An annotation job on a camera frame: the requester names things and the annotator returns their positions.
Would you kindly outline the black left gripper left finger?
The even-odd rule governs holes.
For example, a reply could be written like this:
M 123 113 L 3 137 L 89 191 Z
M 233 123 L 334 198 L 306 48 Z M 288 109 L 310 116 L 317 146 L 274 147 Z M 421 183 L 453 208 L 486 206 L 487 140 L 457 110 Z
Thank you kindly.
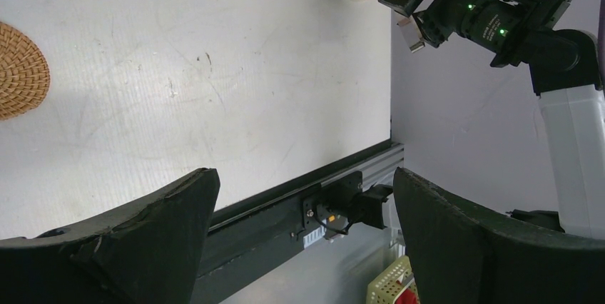
M 35 238 L 1 241 L 3 303 L 188 303 L 220 189 L 199 168 Z

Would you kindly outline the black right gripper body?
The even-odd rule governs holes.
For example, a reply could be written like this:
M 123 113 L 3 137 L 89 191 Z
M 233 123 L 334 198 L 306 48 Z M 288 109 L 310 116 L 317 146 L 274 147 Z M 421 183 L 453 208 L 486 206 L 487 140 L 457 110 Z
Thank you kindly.
M 525 7 L 514 0 L 378 0 L 403 18 L 423 44 L 452 34 L 490 51 L 508 51 L 529 33 Z

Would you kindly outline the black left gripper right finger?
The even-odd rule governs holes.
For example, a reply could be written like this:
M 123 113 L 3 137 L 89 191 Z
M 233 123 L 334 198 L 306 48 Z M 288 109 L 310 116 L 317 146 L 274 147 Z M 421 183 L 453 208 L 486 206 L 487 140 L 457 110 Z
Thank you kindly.
M 511 218 L 406 168 L 393 191 L 422 303 L 602 303 L 604 242 Z

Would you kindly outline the metal tongs with black tips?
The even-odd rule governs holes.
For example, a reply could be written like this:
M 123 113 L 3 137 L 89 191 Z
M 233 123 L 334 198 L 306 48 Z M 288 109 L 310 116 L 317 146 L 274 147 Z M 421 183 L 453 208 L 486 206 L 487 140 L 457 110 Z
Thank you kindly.
M 426 46 L 422 32 L 413 17 L 402 16 L 397 20 L 397 26 L 412 53 L 416 53 Z

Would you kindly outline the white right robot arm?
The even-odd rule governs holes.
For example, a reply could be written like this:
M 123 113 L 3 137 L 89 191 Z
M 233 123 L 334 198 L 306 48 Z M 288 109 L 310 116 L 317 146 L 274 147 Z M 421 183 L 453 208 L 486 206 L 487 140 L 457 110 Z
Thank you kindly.
M 412 51 L 452 34 L 526 64 L 546 129 L 563 230 L 604 238 L 604 50 L 601 39 L 555 29 L 572 0 L 379 0 L 403 17 Z

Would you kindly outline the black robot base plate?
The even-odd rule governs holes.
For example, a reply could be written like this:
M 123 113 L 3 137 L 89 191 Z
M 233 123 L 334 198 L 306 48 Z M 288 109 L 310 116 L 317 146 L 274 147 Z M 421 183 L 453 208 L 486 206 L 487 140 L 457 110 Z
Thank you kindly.
M 190 302 L 225 300 L 306 250 L 320 226 L 323 239 L 359 223 L 384 229 L 384 182 L 403 160 L 404 146 L 384 141 L 215 212 Z

